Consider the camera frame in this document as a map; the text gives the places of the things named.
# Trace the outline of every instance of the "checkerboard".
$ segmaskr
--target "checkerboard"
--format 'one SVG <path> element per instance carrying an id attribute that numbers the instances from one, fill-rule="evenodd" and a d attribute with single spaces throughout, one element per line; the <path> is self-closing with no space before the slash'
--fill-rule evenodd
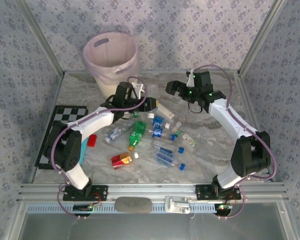
<path id="1" fill-rule="evenodd" d="M 50 118 L 48 128 L 45 132 L 44 139 L 34 166 L 38 167 L 39 169 L 53 169 L 51 164 L 49 163 L 49 160 L 45 156 L 43 156 L 42 153 L 44 151 L 45 144 L 47 142 L 48 136 L 51 132 L 54 122 L 60 121 L 66 124 L 69 122 L 76 121 L 86 115 L 88 115 L 88 109 L 86 106 L 56 105 Z"/>

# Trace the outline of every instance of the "white container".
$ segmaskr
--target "white container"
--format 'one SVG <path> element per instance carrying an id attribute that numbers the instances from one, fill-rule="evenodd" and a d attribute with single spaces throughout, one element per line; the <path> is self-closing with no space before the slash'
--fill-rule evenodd
<path id="1" fill-rule="evenodd" d="M 83 49 L 90 74 L 94 76 L 102 94 L 115 94 L 120 82 L 140 71 L 140 56 L 136 41 L 120 32 L 107 32 L 92 38 Z"/>

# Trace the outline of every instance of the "metal latch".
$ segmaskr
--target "metal latch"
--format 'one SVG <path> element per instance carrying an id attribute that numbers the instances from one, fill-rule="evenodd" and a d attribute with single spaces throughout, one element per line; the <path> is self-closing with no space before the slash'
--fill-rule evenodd
<path id="1" fill-rule="evenodd" d="M 190 199 L 179 196 L 166 196 L 164 200 L 164 209 L 168 213 L 189 214 Z"/>

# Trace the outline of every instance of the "glass panel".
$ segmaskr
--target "glass panel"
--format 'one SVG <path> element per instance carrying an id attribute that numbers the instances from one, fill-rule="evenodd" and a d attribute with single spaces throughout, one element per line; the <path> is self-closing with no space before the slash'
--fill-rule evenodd
<path id="1" fill-rule="evenodd" d="M 94 214 L 93 219 L 78 221 L 61 213 L 27 214 L 20 239 L 287 239 L 275 203 L 246 204 L 240 215 L 227 220 L 218 220 L 213 214 L 197 213 L 193 216 L 172 213 Z"/>

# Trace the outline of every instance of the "red block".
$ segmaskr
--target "red block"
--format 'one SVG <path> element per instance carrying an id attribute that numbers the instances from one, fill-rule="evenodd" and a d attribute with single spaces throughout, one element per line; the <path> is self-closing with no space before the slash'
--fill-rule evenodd
<path id="1" fill-rule="evenodd" d="M 88 146 L 89 147 L 94 147 L 96 145 L 96 141 L 97 141 L 97 135 L 92 134 L 90 135 L 89 139 L 88 139 Z"/>

